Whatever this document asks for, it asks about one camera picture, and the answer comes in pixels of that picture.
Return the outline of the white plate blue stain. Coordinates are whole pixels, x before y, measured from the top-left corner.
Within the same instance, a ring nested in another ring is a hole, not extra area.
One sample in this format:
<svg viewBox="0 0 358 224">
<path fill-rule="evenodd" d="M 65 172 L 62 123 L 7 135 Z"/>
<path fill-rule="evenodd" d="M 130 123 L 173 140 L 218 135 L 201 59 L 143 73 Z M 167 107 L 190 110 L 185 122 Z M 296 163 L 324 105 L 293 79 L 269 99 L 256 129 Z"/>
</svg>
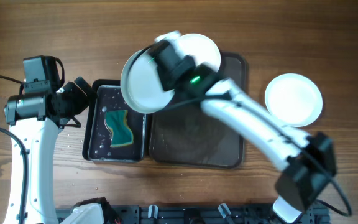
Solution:
<svg viewBox="0 0 358 224">
<path fill-rule="evenodd" d="M 192 56 L 196 65 L 205 63 L 217 72 L 221 65 L 221 53 L 218 46 L 207 36 L 202 34 L 185 34 L 179 31 L 169 32 L 154 39 L 155 43 L 167 40 L 181 57 Z"/>
</svg>

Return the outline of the white plate front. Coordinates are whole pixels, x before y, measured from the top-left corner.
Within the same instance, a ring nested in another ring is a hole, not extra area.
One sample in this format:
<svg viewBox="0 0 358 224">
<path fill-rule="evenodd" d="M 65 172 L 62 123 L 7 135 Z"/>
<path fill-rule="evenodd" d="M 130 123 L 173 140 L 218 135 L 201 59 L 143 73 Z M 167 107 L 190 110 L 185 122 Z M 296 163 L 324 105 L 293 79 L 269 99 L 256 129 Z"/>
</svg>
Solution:
<svg viewBox="0 0 358 224">
<path fill-rule="evenodd" d="M 323 96 L 309 78 L 286 73 L 274 78 L 265 90 L 270 114 L 293 127 L 314 123 L 323 111 Z"/>
</svg>

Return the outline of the green yellow sponge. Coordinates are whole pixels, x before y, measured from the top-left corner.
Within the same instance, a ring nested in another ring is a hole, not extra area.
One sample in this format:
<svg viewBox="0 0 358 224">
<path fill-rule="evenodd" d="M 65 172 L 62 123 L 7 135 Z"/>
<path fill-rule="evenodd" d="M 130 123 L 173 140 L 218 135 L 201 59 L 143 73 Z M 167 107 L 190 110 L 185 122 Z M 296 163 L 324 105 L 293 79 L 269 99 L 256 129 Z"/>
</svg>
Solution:
<svg viewBox="0 0 358 224">
<path fill-rule="evenodd" d="M 124 147 L 133 144 L 134 135 L 127 124 L 127 110 L 108 111 L 104 124 L 110 133 L 110 147 Z"/>
</svg>

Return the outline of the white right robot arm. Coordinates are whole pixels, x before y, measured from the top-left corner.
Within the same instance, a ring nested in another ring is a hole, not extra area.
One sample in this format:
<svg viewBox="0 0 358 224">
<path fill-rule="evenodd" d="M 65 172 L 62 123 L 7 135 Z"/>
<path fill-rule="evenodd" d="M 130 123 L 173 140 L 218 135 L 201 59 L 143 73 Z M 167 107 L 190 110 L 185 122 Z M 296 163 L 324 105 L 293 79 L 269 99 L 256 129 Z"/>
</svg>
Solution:
<svg viewBox="0 0 358 224">
<path fill-rule="evenodd" d="M 282 174 L 275 189 L 274 214 L 293 223 L 309 209 L 336 175 L 332 140 L 311 136 L 274 118 L 247 96 L 230 78 L 222 78 L 204 64 L 184 75 L 186 91 L 202 97 L 201 110 L 235 130 L 271 161 Z"/>
</svg>

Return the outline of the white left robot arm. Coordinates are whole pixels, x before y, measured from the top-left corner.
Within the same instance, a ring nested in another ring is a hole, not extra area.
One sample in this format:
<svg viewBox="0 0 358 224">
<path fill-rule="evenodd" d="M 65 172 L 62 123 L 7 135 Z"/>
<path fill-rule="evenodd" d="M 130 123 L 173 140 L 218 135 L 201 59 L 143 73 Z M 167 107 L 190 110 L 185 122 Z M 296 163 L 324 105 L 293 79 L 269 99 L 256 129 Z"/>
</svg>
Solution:
<svg viewBox="0 0 358 224">
<path fill-rule="evenodd" d="M 28 83 L 30 93 L 12 96 L 5 107 L 12 139 L 12 174 L 5 223 L 58 223 L 53 193 L 53 154 L 65 127 L 96 98 L 82 78 L 54 90 L 49 80 Z"/>
</svg>

